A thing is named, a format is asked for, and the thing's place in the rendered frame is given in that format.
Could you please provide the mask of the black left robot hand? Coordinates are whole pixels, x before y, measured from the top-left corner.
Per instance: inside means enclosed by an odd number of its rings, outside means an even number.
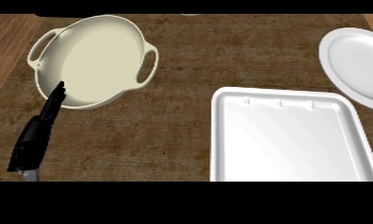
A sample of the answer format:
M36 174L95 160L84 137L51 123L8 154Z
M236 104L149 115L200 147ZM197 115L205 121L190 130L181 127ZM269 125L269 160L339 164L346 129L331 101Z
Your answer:
M34 115L14 144L8 172L32 171L39 168L47 152L51 129L64 99L63 82L54 87L41 113Z

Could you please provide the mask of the white rectangular tray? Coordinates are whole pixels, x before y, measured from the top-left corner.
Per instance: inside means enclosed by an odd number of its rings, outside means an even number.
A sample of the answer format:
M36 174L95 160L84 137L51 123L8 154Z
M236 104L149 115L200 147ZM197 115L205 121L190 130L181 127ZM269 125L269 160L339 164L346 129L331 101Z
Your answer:
M209 179L373 181L373 151L349 101L325 92L219 88Z

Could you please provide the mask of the white round plate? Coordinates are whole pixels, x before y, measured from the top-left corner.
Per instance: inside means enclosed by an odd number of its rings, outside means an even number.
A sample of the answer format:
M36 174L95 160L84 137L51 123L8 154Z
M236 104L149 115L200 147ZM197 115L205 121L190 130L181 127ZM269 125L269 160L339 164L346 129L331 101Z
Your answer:
M373 109L373 32L358 28L330 31L318 43L318 62L334 87Z

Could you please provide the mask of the brown woven placemat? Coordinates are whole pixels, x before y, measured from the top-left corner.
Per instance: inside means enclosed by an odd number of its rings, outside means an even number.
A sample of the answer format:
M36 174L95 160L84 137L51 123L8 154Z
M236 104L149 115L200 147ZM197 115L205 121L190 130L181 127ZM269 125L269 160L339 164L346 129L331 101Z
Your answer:
M91 110L60 109L41 163L47 181L207 181L210 98L222 87L337 94L318 62L318 43L337 15L128 15L157 51L141 69L149 84ZM0 87L0 182L23 127L45 103L28 53L39 37L76 20L45 19ZM373 111L356 107L368 146Z

